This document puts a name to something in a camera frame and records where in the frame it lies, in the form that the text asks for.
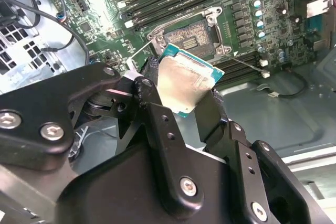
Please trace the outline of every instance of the black metal bracket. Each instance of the black metal bracket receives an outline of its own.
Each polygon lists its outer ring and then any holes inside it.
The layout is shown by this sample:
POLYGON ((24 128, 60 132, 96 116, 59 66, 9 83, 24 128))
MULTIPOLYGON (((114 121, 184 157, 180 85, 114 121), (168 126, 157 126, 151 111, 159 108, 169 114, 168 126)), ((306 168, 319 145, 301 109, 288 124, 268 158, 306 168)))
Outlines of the black metal bracket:
POLYGON ((0 96, 0 112, 14 113, 21 121, 14 129, 0 128, 0 163, 36 170, 62 166, 84 103, 93 94, 113 88, 119 80, 118 72, 94 64, 0 96), (49 124, 59 127, 48 129, 48 140, 41 130, 49 124), (52 134, 59 130, 62 137, 53 140, 52 134))

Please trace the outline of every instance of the silver screw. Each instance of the silver screw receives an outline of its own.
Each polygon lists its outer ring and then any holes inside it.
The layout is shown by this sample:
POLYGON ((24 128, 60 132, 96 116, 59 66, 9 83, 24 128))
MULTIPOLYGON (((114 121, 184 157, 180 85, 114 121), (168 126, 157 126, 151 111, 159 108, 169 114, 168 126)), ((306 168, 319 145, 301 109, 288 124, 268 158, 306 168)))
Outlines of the silver screw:
POLYGON ((270 151, 269 147, 265 143, 262 143, 261 145, 267 152, 270 151))
POLYGON ((188 196, 195 196, 197 193, 197 188, 195 183, 189 178, 182 178, 180 181, 180 186, 182 191, 188 196))
POLYGON ((22 122, 21 117, 14 112, 2 112, 0 113, 0 128, 2 129, 14 129, 18 127, 22 122))
POLYGON ((110 76, 114 76, 115 75, 115 73, 114 73, 114 71, 113 71, 112 68, 105 67, 104 68, 104 72, 107 73, 110 76))
POLYGON ((60 140, 64 136, 64 130, 56 123, 44 125, 40 133, 43 138, 50 141, 60 140))
POLYGON ((236 128, 238 131, 242 131, 242 127, 240 127, 239 124, 235 123, 234 125, 235 125, 235 128, 236 128))
POLYGON ((252 202, 252 211, 257 216, 257 218, 261 221, 267 220, 267 214, 264 208, 258 202, 252 202))
POLYGON ((158 42, 163 41, 163 37, 162 37, 161 35, 159 35, 159 36, 157 36, 156 40, 157 40, 158 42))
POLYGON ((142 83, 147 85, 148 87, 152 86, 152 83, 148 79, 142 79, 142 83))

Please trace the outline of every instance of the chip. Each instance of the chip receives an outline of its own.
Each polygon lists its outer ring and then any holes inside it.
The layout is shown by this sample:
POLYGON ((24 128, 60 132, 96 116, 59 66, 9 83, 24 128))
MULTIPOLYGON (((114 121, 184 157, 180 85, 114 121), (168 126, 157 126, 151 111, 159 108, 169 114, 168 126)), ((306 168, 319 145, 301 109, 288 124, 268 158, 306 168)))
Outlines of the chip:
POLYGON ((84 22, 84 23, 80 24, 80 28, 82 28, 84 33, 91 30, 91 26, 88 22, 84 22))

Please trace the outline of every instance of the silver metal plate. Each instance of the silver metal plate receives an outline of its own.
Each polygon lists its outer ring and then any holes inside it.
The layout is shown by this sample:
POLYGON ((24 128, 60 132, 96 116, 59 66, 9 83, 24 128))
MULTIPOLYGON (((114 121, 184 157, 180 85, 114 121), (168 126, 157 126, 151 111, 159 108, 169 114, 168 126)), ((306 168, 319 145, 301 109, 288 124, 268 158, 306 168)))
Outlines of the silver metal plate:
POLYGON ((190 113, 215 85, 211 72, 184 54, 163 58, 157 85, 162 104, 175 113, 190 113))

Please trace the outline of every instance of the motherboard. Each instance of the motherboard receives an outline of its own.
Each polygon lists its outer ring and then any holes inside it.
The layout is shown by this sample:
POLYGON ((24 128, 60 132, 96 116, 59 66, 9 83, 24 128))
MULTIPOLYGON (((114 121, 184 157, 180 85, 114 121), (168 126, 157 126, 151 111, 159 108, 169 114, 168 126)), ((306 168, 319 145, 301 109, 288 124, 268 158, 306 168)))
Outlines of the motherboard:
MULTIPOLYGON (((59 6, 59 0, 53 0, 59 6)), ((87 43, 90 62, 140 69, 169 44, 225 71, 225 85, 314 61, 329 47, 324 14, 333 0, 64 0, 67 24, 87 43)))

